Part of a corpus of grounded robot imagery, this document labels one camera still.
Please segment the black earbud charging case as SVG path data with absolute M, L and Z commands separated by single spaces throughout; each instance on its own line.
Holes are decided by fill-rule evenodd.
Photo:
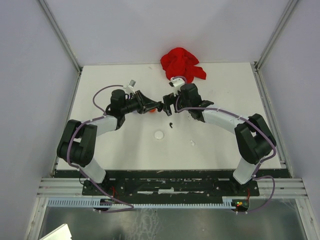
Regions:
M 164 109 L 164 104 L 161 101 L 159 101 L 157 103 L 156 109 L 157 109 L 158 112 L 161 112 Z

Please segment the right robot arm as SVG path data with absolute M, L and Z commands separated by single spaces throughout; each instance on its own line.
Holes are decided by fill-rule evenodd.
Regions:
M 248 189 L 248 182 L 255 176 L 264 161 L 276 153 L 276 140 L 265 119 L 260 114 L 241 116 L 203 100 L 195 84 L 186 84 L 182 78 L 169 82 L 173 93 L 163 97 L 164 112 L 172 115 L 187 111 L 197 121 L 218 126 L 235 135 L 241 159 L 229 183 L 231 193 L 242 195 Z

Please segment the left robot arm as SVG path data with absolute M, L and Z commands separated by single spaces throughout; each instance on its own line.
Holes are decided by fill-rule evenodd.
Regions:
M 122 89 L 112 91 L 110 104 L 102 116 L 84 122 L 71 119 L 67 122 L 57 147 L 57 156 L 94 182 L 93 189 L 106 195 L 111 189 L 107 172 L 94 159 L 96 138 L 122 127 L 125 115 L 137 112 L 145 114 L 152 110 L 162 111 L 164 104 L 146 97 L 141 91 L 125 93 Z

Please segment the white earbud charging case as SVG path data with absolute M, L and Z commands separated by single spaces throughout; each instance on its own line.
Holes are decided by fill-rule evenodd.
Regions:
M 156 140 L 162 140 L 164 138 L 165 134 L 161 131 L 161 130 L 157 130 L 155 133 L 154 133 L 154 138 Z

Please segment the red crumpled cloth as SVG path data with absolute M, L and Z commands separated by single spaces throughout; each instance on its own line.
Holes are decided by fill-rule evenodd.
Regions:
M 194 78 L 205 80 L 207 73 L 198 66 L 199 60 L 182 47 L 176 47 L 163 55 L 160 59 L 162 69 L 168 80 L 173 77 L 185 77 L 186 82 L 192 83 Z

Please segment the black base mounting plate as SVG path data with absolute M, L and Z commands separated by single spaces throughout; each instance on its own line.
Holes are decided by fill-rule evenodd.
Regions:
M 234 191 L 229 180 L 211 178 L 115 178 L 98 186 L 129 204 L 220 204 L 223 197 L 260 195 L 255 181 Z

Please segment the grey metal plate corner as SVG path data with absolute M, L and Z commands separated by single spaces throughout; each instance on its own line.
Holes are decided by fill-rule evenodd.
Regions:
M 44 237 L 40 238 L 40 240 L 72 240 L 72 234 L 69 226 L 64 223 L 55 230 L 46 234 Z

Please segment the right aluminium frame post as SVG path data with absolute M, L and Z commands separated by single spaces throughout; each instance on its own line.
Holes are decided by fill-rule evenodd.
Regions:
M 256 61 L 254 64 L 254 68 L 257 72 L 261 70 L 266 63 L 268 56 L 270 55 L 282 32 L 285 30 L 300 2 L 300 0 L 288 1 L 258 61 Z

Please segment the aluminium frame post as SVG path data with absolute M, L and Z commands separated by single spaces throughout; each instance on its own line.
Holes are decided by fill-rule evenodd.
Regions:
M 270 55 L 282 32 L 285 30 L 300 2 L 300 0 L 288 1 L 258 61 L 256 61 L 254 64 L 254 68 L 257 72 L 261 70 L 266 63 L 268 56 Z
M 66 38 L 66 36 L 64 35 L 62 29 L 60 28 L 49 4 L 47 3 L 46 0 L 37 0 L 37 2 L 39 3 L 41 9 L 43 10 L 46 18 L 48 19 L 55 35 L 57 36 L 59 42 L 62 45 L 62 48 L 64 49 L 65 53 L 68 55 L 70 61 L 72 62 L 72 65 L 74 66 L 74 68 L 76 69 L 76 71 L 78 73 L 82 72 L 82 67 L 79 64 L 75 54 L 72 51 L 72 48 Z

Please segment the aluminium front rail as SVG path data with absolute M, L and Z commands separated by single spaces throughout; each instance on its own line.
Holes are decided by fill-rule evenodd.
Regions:
M 259 196 L 266 199 L 272 192 L 272 180 L 257 182 Z M 42 178 L 36 196 L 38 198 L 83 198 L 83 187 L 77 178 Z M 308 194 L 301 178 L 278 178 L 275 180 L 274 199 L 307 199 Z

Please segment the left aluminium frame post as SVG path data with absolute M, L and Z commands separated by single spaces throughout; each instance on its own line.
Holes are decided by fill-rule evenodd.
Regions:
M 65 53 L 68 55 L 70 61 L 72 62 L 72 65 L 74 66 L 74 68 L 76 69 L 76 71 L 78 73 L 82 72 L 82 67 L 79 64 L 75 54 L 72 51 L 72 48 L 66 38 L 66 36 L 64 35 L 62 29 L 60 28 L 49 4 L 47 3 L 46 0 L 37 0 L 37 2 L 39 3 L 41 9 L 43 10 L 46 18 L 48 19 L 55 35 L 57 36 L 59 42 L 62 45 L 62 48 L 64 49 Z

